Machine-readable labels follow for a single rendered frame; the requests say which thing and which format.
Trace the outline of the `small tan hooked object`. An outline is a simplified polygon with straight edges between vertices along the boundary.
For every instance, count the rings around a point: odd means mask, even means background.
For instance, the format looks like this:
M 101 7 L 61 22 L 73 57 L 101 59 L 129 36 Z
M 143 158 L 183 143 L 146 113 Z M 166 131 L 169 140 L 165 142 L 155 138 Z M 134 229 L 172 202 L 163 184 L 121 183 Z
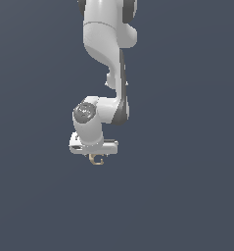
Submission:
M 104 154 L 90 154 L 88 158 L 94 166 L 102 166 L 104 164 Z

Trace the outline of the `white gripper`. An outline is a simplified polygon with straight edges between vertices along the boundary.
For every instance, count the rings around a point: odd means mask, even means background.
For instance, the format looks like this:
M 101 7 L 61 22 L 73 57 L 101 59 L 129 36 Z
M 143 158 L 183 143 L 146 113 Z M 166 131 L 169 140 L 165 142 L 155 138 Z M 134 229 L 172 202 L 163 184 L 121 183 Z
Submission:
M 103 145 L 96 150 L 88 150 L 85 145 L 80 141 L 80 138 L 76 132 L 73 132 L 70 137 L 69 148 L 73 154 L 116 154 L 118 147 L 118 141 L 114 139 L 105 139 Z

